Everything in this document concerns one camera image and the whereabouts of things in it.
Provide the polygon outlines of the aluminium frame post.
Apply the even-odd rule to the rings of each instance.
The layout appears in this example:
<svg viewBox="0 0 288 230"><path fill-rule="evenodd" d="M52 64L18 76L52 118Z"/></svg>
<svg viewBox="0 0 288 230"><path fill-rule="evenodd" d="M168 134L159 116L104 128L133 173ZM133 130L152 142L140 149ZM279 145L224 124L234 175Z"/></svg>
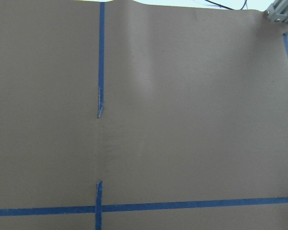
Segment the aluminium frame post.
<svg viewBox="0 0 288 230"><path fill-rule="evenodd" d="M267 19L271 22L288 23L288 0L275 0L265 11Z"/></svg>

